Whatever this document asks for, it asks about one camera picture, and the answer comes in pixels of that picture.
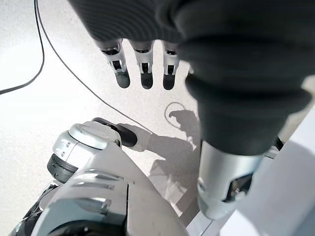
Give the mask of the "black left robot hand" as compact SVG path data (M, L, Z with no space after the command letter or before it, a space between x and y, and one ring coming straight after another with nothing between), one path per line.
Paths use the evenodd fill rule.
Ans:
M212 220L247 194L263 155L311 94L312 0L73 0L100 48L125 38L176 45L193 73L201 129L198 204Z

